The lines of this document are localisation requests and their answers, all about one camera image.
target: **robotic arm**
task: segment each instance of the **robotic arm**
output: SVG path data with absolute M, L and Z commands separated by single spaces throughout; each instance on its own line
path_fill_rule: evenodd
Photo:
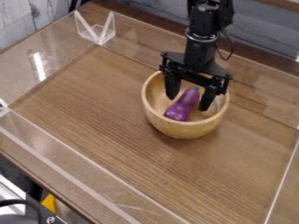
M 160 70 L 166 94 L 172 100 L 180 92 L 182 79 L 206 87 L 199 110 L 206 111 L 216 97 L 226 94 L 233 75 L 215 62 L 219 33 L 233 23 L 233 0 L 190 0 L 190 26 L 186 52 L 163 52 Z

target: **bowl rim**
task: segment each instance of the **bowl rim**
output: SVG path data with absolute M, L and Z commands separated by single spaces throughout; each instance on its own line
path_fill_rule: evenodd
M 222 109 L 220 109 L 219 112 L 218 112 L 214 116 L 211 116 L 208 119 L 200 120 L 200 121 L 198 121 L 198 122 L 179 122 L 179 121 L 175 121 L 174 119 L 171 119 L 171 118 L 163 116 L 163 115 L 159 115 L 159 114 L 155 112 L 155 110 L 154 110 L 154 108 L 152 108 L 152 106 L 151 106 L 151 104 L 150 104 L 150 102 L 148 102 L 148 100 L 147 100 L 147 97 L 146 97 L 146 90 L 147 90 L 147 87 L 148 87 L 148 83 L 150 83 L 150 81 L 154 79 L 154 77 L 158 76 L 158 75 L 163 75 L 163 72 L 162 72 L 162 71 L 156 71 L 156 72 L 147 78 L 147 80 L 146 80 L 146 82 L 144 82 L 144 85 L 143 85 L 143 89 L 142 89 L 142 97 L 143 97 L 143 103 L 144 103 L 144 106 L 150 109 L 151 113 L 154 113 L 155 116 L 158 116 L 160 119 L 166 120 L 166 121 L 170 122 L 170 123 L 183 124 L 183 125 L 198 125 L 198 124 L 204 124 L 204 123 L 210 123 L 210 122 L 212 122 L 214 120 L 216 120 L 216 119 L 224 114 L 224 112 L 227 111 L 228 106 L 230 106 L 230 91 L 228 91 L 228 92 L 226 93 L 226 95 L 224 95 L 226 101 L 224 101 L 224 105 L 223 105 Z

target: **white corner bracket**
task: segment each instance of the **white corner bracket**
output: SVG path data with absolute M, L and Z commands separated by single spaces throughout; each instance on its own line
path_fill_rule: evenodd
M 115 14 L 111 11 L 107 16 L 107 22 L 104 26 L 94 24 L 90 26 L 87 20 L 75 10 L 75 20 L 79 35 L 92 41 L 96 45 L 103 46 L 116 36 L 116 22 Z

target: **purple eggplant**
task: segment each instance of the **purple eggplant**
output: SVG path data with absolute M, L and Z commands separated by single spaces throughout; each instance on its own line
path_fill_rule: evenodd
M 199 102 L 200 92 L 199 87 L 188 88 L 179 99 L 179 101 L 164 111 L 163 116 L 175 121 L 187 122 L 192 109 Z

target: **wooden bowl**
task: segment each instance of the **wooden bowl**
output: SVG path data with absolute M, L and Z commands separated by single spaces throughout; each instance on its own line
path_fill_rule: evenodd
M 159 71 L 154 73 L 143 85 L 143 104 L 146 116 L 151 124 L 170 137 L 192 139 L 203 137 L 219 126 L 224 113 L 230 106 L 230 93 L 219 95 L 206 112 L 200 112 L 198 107 L 191 112 L 188 122 L 178 122 L 164 117 L 164 111 L 176 102 L 183 91 L 194 87 L 195 84 L 182 81 L 182 92 L 171 101 L 164 93 L 164 75 Z

